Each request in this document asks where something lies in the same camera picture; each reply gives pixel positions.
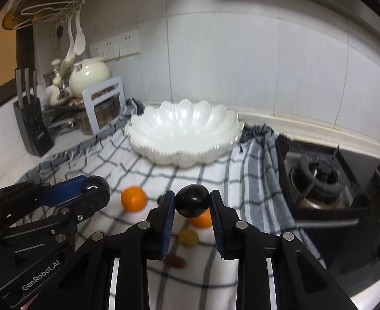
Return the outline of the orange mandarin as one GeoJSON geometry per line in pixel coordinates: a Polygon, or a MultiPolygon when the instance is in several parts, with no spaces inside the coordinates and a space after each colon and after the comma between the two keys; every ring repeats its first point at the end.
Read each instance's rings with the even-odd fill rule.
{"type": "Polygon", "coordinates": [[[212,219],[211,219],[211,215],[210,215],[210,210],[207,209],[201,215],[194,217],[194,218],[189,218],[189,222],[196,229],[210,228],[212,226],[212,219]]]}
{"type": "Polygon", "coordinates": [[[131,186],[121,193],[121,204],[127,212],[140,212],[147,206],[147,202],[146,193],[140,187],[131,186]]]}

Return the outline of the dark blueberry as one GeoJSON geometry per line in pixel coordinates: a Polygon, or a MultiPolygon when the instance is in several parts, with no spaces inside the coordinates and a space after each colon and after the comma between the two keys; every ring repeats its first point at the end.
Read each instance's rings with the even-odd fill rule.
{"type": "Polygon", "coordinates": [[[164,195],[159,196],[159,198],[157,199],[157,204],[159,206],[162,206],[163,203],[164,203],[164,200],[165,200],[165,196],[164,195]]]}

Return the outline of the red grape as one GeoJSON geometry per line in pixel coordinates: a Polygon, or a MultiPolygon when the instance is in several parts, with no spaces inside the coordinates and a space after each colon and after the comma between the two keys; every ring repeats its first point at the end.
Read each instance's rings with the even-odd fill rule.
{"type": "Polygon", "coordinates": [[[170,268],[182,269],[186,266],[186,261],[175,254],[167,254],[163,262],[165,266],[170,268]]]}

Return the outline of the dark plum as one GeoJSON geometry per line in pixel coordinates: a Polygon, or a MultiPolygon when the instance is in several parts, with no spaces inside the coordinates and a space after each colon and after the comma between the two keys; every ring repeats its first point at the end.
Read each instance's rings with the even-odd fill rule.
{"type": "Polygon", "coordinates": [[[201,184],[182,188],[174,198],[174,208],[185,218],[196,218],[210,207],[210,193],[201,184]]]}
{"type": "Polygon", "coordinates": [[[82,193],[85,193],[89,190],[97,190],[103,188],[106,191],[109,191],[108,182],[101,176],[89,176],[81,185],[82,193]]]}

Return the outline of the tan longan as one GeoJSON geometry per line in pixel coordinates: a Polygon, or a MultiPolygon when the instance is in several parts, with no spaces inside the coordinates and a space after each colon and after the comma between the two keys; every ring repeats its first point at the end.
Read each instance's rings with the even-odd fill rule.
{"type": "Polygon", "coordinates": [[[181,232],[179,232],[176,238],[179,245],[184,246],[186,248],[196,247],[199,242],[198,233],[191,229],[181,230],[181,232]]]}

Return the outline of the dark plum front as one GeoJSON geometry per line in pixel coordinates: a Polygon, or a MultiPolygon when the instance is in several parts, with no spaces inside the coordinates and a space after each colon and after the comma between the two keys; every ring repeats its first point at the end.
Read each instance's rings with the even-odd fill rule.
{"type": "Polygon", "coordinates": [[[101,176],[89,176],[81,185],[82,193],[85,193],[89,190],[97,190],[103,188],[106,191],[109,191],[108,182],[101,176]]]}

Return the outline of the black knife block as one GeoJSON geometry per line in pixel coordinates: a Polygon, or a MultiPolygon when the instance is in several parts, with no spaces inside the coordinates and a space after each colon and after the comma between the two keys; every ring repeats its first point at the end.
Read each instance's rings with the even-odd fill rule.
{"type": "Polygon", "coordinates": [[[36,70],[29,67],[16,69],[15,83],[18,100],[13,103],[13,109],[22,142],[30,155],[42,157],[54,143],[44,124],[36,93],[36,70]]]}

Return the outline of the steel pot under rack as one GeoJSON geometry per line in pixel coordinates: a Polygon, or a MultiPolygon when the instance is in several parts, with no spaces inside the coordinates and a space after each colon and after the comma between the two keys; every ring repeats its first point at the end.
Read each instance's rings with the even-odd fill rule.
{"type": "MultiPolygon", "coordinates": [[[[112,120],[120,115],[120,104],[117,98],[111,98],[102,102],[95,107],[95,114],[99,129],[108,125],[112,120]]],[[[85,135],[93,135],[90,121],[86,111],[80,111],[74,114],[76,122],[80,127],[82,133],[85,135]]]]}

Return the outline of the steel lidded pot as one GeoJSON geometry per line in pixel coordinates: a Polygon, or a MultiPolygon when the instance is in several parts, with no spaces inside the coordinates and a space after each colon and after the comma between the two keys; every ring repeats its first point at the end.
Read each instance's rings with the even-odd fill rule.
{"type": "Polygon", "coordinates": [[[69,103],[74,95],[69,87],[69,80],[64,79],[59,86],[53,81],[60,76],[61,59],[54,59],[51,62],[52,69],[43,75],[45,81],[46,101],[49,107],[59,106],[69,103]]]}

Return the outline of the white scalloped fruit bowl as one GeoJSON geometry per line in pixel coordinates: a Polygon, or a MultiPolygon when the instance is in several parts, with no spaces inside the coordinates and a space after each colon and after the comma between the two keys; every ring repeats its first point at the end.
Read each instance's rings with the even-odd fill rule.
{"type": "Polygon", "coordinates": [[[124,131],[133,150],[152,163],[179,168],[210,164],[232,151],[245,123],[237,111],[188,99],[165,101],[133,115],[124,131]]]}

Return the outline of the cream ceramic pot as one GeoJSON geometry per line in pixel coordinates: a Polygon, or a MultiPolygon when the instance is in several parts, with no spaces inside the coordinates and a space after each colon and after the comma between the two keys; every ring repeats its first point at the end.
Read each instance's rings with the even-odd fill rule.
{"type": "Polygon", "coordinates": [[[82,98],[82,91],[111,78],[111,71],[103,57],[85,59],[74,65],[69,86],[75,98],[82,98]]]}

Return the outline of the white hanging ladle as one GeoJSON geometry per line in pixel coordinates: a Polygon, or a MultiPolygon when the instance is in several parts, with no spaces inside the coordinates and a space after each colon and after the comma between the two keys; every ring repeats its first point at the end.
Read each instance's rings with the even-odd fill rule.
{"type": "Polygon", "coordinates": [[[75,59],[75,43],[74,43],[74,37],[72,33],[72,18],[73,15],[68,16],[67,20],[67,33],[69,37],[69,48],[67,50],[67,55],[65,59],[62,60],[61,66],[60,66],[60,74],[61,77],[64,79],[67,77],[68,71],[70,66],[74,63],[75,59]]]}

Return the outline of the black scissors hanging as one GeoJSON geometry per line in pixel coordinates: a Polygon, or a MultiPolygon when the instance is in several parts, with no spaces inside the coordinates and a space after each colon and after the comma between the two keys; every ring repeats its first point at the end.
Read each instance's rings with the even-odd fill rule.
{"type": "Polygon", "coordinates": [[[60,39],[62,38],[62,35],[63,35],[62,25],[57,25],[50,32],[50,45],[51,45],[52,53],[54,54],[55,57],[60,56],[60,51],[61,51],[60,39]]]}

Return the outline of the white hanging spoon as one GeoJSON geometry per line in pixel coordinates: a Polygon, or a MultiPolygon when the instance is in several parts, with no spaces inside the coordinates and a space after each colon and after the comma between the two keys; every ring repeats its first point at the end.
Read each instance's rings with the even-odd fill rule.
{"type": "Polygon", "coordinates": [[[75,52],[77,56],[81,56],[86,49],[86,37],[81,27],[80,11],[75,11],[75,25],[76,25],[75,52]]]}

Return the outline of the white wall socket panel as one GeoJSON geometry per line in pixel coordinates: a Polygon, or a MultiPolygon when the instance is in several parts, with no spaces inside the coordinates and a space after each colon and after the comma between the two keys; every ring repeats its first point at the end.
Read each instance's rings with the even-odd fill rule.
{"type": "Polygon", "coordinates": [[[131,29],[90,44],[90,56],[103,57],[106,62],[112,59],[136,55],[139,52],[138,29],[131,29]]]}

